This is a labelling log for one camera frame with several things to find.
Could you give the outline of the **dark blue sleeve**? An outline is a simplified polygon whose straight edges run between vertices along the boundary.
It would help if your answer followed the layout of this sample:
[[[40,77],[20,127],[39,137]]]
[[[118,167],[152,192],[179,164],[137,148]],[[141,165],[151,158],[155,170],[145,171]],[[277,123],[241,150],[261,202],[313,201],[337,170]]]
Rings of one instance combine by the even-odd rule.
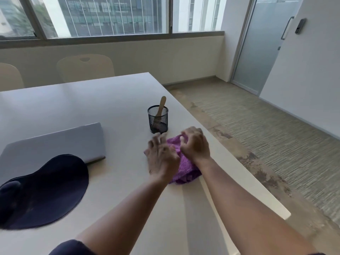
[[[78,240],[68,240],[56,246],[48,255],[96,255]]]

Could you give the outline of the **person's right forearm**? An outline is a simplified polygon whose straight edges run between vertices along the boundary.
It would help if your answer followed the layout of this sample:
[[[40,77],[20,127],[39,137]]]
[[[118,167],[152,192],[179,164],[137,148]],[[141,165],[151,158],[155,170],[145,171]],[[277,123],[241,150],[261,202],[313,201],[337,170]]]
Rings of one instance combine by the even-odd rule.
[[[194,158],[215,208],[241,255],[313,255],[318,251],[253,197],[211,157]]]

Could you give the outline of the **person's right hand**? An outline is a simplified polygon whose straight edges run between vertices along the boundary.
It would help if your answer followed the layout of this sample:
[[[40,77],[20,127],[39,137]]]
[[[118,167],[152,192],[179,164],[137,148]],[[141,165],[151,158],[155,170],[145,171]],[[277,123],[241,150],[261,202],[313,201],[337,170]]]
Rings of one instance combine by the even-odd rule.
[[[181,152],[198,168],[201,168],[211,159],[209,143],[203,134],[202,146],[180,146]]]

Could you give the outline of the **frosted glass door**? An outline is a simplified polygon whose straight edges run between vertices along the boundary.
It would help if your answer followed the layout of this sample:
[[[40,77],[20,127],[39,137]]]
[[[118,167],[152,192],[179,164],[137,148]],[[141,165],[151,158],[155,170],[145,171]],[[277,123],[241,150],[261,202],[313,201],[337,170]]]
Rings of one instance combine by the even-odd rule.
[[[281,36],[303,0],[253,0],[231,83],[260,95],[284,40]]]

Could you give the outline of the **wooden spoon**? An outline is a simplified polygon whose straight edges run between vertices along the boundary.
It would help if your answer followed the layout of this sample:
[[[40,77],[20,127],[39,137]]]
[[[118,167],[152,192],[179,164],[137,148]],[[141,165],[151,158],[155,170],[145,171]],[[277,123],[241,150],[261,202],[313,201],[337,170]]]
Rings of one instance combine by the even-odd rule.
[[[161,120],[162,112],[163,112],[166,100],[167,100],[166,96],[162,96],[160,103],[159,103],[157,114],[154,118],[154,124],[157,124]]]

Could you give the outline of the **window frame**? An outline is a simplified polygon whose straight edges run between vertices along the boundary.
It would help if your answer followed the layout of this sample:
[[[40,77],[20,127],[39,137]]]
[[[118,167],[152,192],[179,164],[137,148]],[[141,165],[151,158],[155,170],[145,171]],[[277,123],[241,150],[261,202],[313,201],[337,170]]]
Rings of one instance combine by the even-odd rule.
[[[169,25],[168,33],[156,34],[132,34],[132,35],[104,35],[104,36],[86,36],[86,37],[62,37],[48,38],[44,32],[44,28],[40,23],[32,0],[19,0],[24,13],[28,17],[33,28],[33,35],[29,36],[13,36],[6,37],[0,35],[0,50],[12,48],[26,47],[49,47],[49,46],[71,46],[84,44],[102,44],[115,42],[132,42],[132,41],[149,41],[149,40],[168,40],[168,39],[183,39],[183,38],[200,38],[200,37],[217,37],[225,36],[225,31],[194,31],[173,33],[172,30],[172,5],[173,0],[169,0],[170,14],[168,15]]]

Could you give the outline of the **person's left forearm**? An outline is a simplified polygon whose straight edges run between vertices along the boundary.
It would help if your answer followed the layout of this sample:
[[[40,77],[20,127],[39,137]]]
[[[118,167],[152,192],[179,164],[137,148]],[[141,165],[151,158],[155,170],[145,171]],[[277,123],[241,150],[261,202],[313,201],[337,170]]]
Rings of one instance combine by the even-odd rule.
[[[129,255],[168,182],[164,175],[151,175],[76,240],[96,255]]]

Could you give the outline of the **purple towel cloth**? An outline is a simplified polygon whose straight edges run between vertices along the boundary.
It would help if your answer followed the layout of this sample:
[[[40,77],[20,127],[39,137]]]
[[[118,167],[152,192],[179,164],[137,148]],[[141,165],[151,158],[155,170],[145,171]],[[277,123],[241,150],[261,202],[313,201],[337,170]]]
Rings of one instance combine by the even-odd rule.
[[[177,153],[180,157],[180,166],[177,174],[173,177],[173,180],[169,184],[185,184],[192,182],[196,178],[202,175],[201,171],[198,169],[198,167],[193,164],[188,158],[185,157],[185,155],[180,150],[180,135],[176,137],[172,137],[167,139],[167,142],[169,145],[175,145]]]

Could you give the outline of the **dark blue mouse pad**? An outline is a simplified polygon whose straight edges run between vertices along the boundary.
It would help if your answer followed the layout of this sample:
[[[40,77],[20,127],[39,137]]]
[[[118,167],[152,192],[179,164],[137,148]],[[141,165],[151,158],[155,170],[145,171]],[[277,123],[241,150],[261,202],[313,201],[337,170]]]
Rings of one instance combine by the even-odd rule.
[[[0,229],[44,227],[69,214],[89,184],[87,164],[71,154],[50,159],[36,172],[0,186]]]

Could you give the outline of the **person's left hand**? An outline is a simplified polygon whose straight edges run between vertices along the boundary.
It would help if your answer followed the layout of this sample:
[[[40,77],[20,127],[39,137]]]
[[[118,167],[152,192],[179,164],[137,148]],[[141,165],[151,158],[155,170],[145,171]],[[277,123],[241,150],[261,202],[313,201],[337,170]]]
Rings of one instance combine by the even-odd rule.
[[[180,161],[176,161],[170,154],[167,133],[154,134],[148,141],[144,154],[147,157],[150,176],[166,185],[171,183],[179,170]]]

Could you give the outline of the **black mesh pen cup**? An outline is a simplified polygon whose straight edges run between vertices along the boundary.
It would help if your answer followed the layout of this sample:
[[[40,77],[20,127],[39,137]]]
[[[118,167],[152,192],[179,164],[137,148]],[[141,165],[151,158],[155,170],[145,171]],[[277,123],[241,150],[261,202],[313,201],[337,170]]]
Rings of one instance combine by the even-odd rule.
[[[163,107],[161,114],[157,115],[159,109],[159,105],[154,105],[148,108],[148,119],[149,119],[149,127],[150,131],[153,134],[156,133],[166,133],[168,132],[168,108],[166,106]]]

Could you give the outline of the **grey closed laptop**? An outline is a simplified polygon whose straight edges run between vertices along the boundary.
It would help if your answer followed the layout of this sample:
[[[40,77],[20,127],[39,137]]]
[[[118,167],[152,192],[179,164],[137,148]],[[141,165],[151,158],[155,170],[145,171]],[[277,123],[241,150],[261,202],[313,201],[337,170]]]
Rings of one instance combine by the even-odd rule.
[[[106,149],[101,124],[70,128],[7,144],[0,155],[0,185],[32,174],[50,159],[75,155],[85,163],[104,159]]]

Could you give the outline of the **black door access reader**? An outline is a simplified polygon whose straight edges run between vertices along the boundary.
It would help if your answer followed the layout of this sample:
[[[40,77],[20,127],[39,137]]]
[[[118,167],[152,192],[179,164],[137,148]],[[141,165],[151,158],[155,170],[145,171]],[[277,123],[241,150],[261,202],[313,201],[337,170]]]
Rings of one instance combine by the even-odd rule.
[[[295,34],[299,35],[301,33],[306,21],[307,21],[307,18],[303,18],[299,21],[298,26],[295,30]]]

